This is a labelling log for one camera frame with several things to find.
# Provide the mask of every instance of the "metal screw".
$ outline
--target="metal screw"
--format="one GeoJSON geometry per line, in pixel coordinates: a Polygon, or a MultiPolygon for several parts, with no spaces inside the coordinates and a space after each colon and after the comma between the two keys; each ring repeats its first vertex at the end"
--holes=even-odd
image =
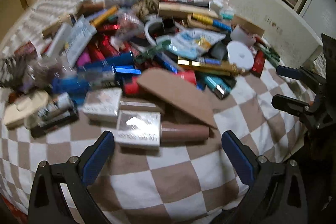
{"type": "Polygon", "coordinates": [[[296,160],[290,160],[289,163],[290,163],[290,165],[293,166],[293,167],[297,166],[297,162],[296,162],[296,160]]]}
{"type": "Polygon", "coordinates": [[[71,164],[74,164],[74,163],[77,162],[77,160],[78,160],[78,157],[77,157],[77,156],[72,156],[72,157],[69,159],[69,162],[70,162],[71,164]]]}
{"type": "Polygon", "coordinates": [[[259,160],[259,162],[261,162],[262,164],[264,164],[267,161],[267,158],[265,156],[259,156],[258,160],[259,160]]]}
{"type": "Polygon", "coordinates": [[[39,163],[39,166],[40,167],[45,167],[47,165],[47,161],[46,160],[43,160],[39,163]]]}

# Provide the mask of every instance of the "bed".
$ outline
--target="bed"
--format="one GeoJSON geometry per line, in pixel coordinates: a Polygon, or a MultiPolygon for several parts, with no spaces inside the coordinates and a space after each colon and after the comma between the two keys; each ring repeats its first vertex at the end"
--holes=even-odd
{"type": "MultiPolygon", "coordinates": [[[[41,50],[48,41],[41,30],[58,15],[75,12],[81,0],[39,0],[15,27],[7,42],[7,53],[30,40],[41,50]]],[[[227,3],[227,0],[216,0],[227,3]]],[[[300,82],[283,79],[266,61],[261,78],[237,78],[231,94],[220,101],[206,90],[218,126],[204,144],[162,146],[158,153],[121,149],[103,167],[89,192],[112,223],[192,223],[221,210],[233,208],[247,191],[221,149],[221,133],[232,130],[256,155],[281,162],[302,136],[305,128],[297,117],[274,109],[272,96],[283,94],[309,102],[314,94],[300,82]]],[[[3,115],[8,90],[0,90],[3,115]]],[[[47,136],[33,139],[24,127],[1,126],[0,193],[24,213],[38,163],[65,162],[80,155],[95,142],[108,124],[80,120],[47,136]]],[[[74,216],[82,223],[65,185],[62,189],[74,216]]]]}

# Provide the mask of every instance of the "brown cylinder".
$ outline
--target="brown cylinder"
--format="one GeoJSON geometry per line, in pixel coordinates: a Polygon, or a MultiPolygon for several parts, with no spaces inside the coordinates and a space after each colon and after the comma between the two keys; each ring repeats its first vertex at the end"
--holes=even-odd
{"type": "Polygon", "coordinates": [[[101,10],[105,9],[105,2],[84,2],[77,8],[76,16],[79,18],[81,15],[83,16],[89,16],[94,14],[95,12],[99,12],[101,10]]]}
{"type": "Polygon", "coordinates": [[[198,124],[161,123],[161,142],[205,141],[209,138],[209,127],[198,124]]]}

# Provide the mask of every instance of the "red lipstick tube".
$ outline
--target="red lipstick tube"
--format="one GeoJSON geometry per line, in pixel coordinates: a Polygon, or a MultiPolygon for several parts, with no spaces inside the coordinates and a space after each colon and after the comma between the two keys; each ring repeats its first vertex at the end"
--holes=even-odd
{"type": "Polygon", "coordinates": [[[110,38],[103,34],[102,40],[98,41],[98,49],[105,58],[119,56],[118,51],[110,45],[110,38]]]}
{"type": "Polygon", "coordinates": [[[100,52],[100,50],[97,48],[96,44],[89,43],[87,46],[87,49],[89,51],[91,62],[95,61],[103,61],[105,60],[104,55],[100,52]]]}
{"type": "Polygon", "coordinates": [[[97,28],[97,32],[106,32],[106,33],[110,33],[110,32],[115,32],[116,30],[120,29],[120,25],[118,24],[106,24],[106,25],[102,25],[99,28],[97,28]]]}

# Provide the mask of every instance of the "pile of cosmetics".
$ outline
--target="pile of cosmetics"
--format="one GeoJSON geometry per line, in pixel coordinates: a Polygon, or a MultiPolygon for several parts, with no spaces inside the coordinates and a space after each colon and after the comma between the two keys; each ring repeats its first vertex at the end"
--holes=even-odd
{"type": "Polygon", "coordinates": [[[224,99],[237,75],[279,62],[262,29],[212,2],[85,0],[42,34],[52,37],[42,52],[28,42],[1,60],[0,86],[13,91],[3,123],[34,138],[79,109],[114,122],[120,145],[204,141],[216,127],[205,88],[224,99]]]}

